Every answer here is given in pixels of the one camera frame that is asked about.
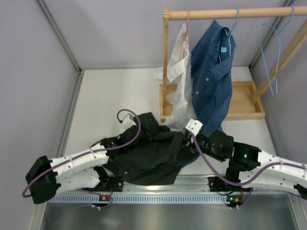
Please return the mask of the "black pinstripe shirt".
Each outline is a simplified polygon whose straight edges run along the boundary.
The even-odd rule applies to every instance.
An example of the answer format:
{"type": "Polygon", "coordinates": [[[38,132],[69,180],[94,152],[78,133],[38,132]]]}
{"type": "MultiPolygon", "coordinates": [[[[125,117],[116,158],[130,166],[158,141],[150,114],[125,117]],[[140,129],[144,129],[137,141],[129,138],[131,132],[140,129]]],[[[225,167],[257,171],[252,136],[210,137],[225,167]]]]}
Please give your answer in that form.
{"type": "Polygon", "coordinates": [[[184,134],[159,125],[151,112],[133,120],[141,123],[144,143],[111,153],[103,165],[121,180],[144,186],[173,184],[180,170],[199,157],[199,153],[184,153],[184,134]]]}

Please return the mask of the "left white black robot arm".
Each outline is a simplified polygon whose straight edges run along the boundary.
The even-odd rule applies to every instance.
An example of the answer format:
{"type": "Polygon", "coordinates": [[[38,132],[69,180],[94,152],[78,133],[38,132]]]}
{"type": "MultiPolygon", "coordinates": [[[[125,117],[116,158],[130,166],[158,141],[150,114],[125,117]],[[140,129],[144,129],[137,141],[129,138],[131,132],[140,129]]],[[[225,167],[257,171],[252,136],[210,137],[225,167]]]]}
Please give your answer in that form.
{"type": "Polygon", "coordinates": [[[104,191],[108,179],[103,165],[111,158],[111,153],[132,146],[140,137],[142,129],[132,125],[124,134],[104,138],[86,150],[60,158],[39,157],[25,176],[27,187],[22,193],[30,197],[34,204],[42,204],[55,195],[71,190],[95,188],[104,191]]]}

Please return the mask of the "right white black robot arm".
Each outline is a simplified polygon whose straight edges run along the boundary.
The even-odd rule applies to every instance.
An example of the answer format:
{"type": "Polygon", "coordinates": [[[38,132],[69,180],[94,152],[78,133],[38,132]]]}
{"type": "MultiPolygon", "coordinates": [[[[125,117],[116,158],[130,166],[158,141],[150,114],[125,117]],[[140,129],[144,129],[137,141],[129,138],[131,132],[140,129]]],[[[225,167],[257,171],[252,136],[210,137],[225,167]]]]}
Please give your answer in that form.
{"type": "Polygon", "coordinates": [[[211,192],[252,189],[280,190],[307,198],[307,166],[235,142],[232,136],[214,131],[208,138],[186,131],[182,145],[189,154],[199,154],[214,172],[209,177],[211,192]]]}

